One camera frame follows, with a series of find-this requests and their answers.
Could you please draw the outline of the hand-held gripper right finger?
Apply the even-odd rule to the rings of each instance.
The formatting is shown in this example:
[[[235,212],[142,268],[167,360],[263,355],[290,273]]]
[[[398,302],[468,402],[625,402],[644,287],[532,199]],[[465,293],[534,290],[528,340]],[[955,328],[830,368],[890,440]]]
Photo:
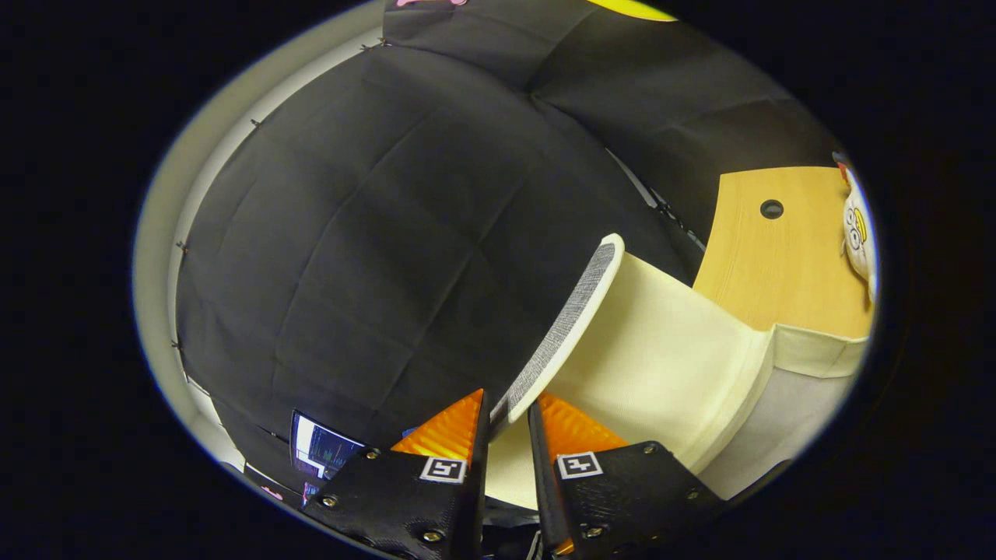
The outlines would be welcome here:
[[[554,394],[528,429],[548,559],[641,559],[728,506],[662,443],[629,443]]]

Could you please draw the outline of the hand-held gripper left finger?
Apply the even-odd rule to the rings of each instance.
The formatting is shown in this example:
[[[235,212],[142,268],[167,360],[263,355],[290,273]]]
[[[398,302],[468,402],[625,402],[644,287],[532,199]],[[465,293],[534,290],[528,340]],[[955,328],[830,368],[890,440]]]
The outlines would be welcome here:
[[[303,514],[391,559],[480,559],[489,411],[479,389],[389,449],[360,451]]]

